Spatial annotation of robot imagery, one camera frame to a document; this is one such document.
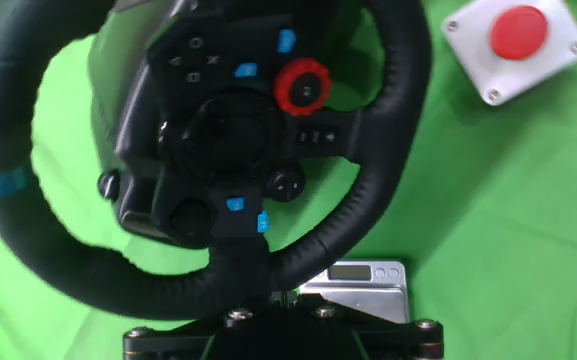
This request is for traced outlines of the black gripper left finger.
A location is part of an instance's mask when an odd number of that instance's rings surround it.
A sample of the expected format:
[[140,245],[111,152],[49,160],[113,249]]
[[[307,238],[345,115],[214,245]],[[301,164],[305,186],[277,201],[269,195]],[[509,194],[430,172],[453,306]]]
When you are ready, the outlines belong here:
[[251,320],[277,313],[285,304],[284,293],[256,298],[227,312],[191,321],[171,330],[135,327],[123,335],[123,360],[200,359],[214,336],[238,329]]

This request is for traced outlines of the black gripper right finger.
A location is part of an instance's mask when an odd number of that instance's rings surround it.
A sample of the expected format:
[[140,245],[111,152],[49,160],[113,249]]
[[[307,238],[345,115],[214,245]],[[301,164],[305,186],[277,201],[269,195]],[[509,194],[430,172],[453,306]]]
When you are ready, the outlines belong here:
[[443,325],[422,318],[395,323],[324,299],[284,295],[288,348],[300,359],[440,360]]

